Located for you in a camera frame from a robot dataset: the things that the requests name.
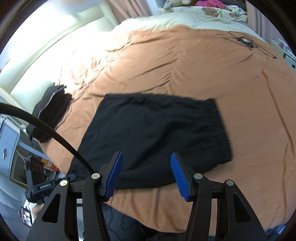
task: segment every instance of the phone screen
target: phone screen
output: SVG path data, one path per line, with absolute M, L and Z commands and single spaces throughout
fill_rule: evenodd
M 31 217 L 30 211 L 24 207 L 21 208 L 21 211 L 22 211 L 22 222 L 24 223 L 24 225 L 31 228 L 32 227 L 32 217 Z

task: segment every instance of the black cable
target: black cable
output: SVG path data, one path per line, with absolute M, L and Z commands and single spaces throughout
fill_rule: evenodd
M 78 153 L 78 151 L 74 149 L 74 147 L 70 145 L 69 142 L 67 142 L 54 129 L 52 129 L 50 126 L 45 124 L 40 119 L 37 119 L 35 116 L 31 115 L 30 113 L 20 108 L 17 108 L 9 104 L 4 104 L 4 103 L 0 103 L 0 113 L 3 113 L 5 115 L 12 115 L 14 117 L 20 118 L 40 128 L 42 131 L 44 131 L 46 134 L 50 135 L 53 139 L 55 139 L 58 143 L 60 143 L 63 147 L 65 147 L 73 156 L 75 156 L 91 174 L 95 173 L 95 171 L 92 169 L 89 163 L 82 157 L 82 155 Z
M 258 50 L 260 50 L 262 53 L 264 53 L 265 55 L 269 56 L 269 57 L 272 57 L 272 58 L 276 58 L 276 56 L 274 56 L 272 53 L 270 53 L 267 49 L 263 48 L 261 45 L 257 44 L 252 38 L 250 37 L 246 37 L 244 34 L 242 34 L 241 32 L 236 32 L 236 31 L 228 31 L 228 35 L 227 34 L 216 34 L 216 35 L 221 35 L 221 36 L 232 36 L 231 39 L 236 39 L 238 42 L 235 42 L 235 41 L 232 41 L 231 39 L 227 39 L 227 38 L 223 38 L 225 40 L 228 40 L 230 42 L 233 42 L 233 43 L 236 43 L 236 44 L 239 44 L 241 46 L 244 46 L 244 47 L 247 47 L 249 48 L 250 50 L 252 50 L 253 48 L 257 48 Z M 241 43 L 239 41 L 239 38 L 241 37 L 237 37 L 235 34 L 233 33 L 238 33 L 238 34 L 241 34 L 242 36 L 241 37 L 245 37 L 246 39 L 249 39 L 252 41 L 252 44 L 250 46 L 244 44 L 244 43 Z

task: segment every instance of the bed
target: bed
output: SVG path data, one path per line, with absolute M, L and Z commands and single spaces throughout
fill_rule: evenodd
M 227 31 L 240 32 L 277 56 L 248 27 L 192 13 L 127 19 L 88 39 L 56 78 L 73 98 L 56 131 L 78 149 L 108 93 L 215 98 L 233 159 L 204 175 L 234 180 L 263 228 L 273 228 L 287 222 L 296 208 L 296 76 L 284 59 L 226 40 Z M 68 172 L 73 156 L 66 149 L 53 139 L 41 147 Z M 192 205 L 175 183 L 117 190 L 108 204 L 162 232 L 184 232 Z M 210 235 L 215 235 L 215 204 Z
M 180 7 L 171 7 L 169 9 L 164 9 L 160 7 L 158 9 L 159 14 L 165 14 L 170 12 L 189 12 L 195 15 L 208 15 L 217 18 L 225 18 L 228 20 L 246 23 L 248 22 L 247 12 L 243 9 L 240 9 L 236 5 L 231 8 L 231 6 L 227 6 L 226 9 L 221 9 L 217 7 L 200 7 L 200 6 L 180 6 Z

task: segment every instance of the stuffed animal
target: stuffed animal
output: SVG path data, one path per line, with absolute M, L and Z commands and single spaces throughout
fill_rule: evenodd
M 215 9 L 214 7 L 203 7 L 202 10 L 208 16 L 213 16 L 213 17 L 218 17 L 219 16 L 219 13 L 218 13 L 217 9 Z
M 171 7 L 180 7 L 180 6 L 187 6 L 191 4 L 191 0 L 166 0 L 165 5 L 163 6 L 164 9 L 169 9 Z

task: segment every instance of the drawer handle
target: drawer handle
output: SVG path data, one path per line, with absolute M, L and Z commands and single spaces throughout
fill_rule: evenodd
M 6 148 L 3 150 L 3 156 L 2 156 L 2 160 L 5 159 L 5 156 L 6 156 Z

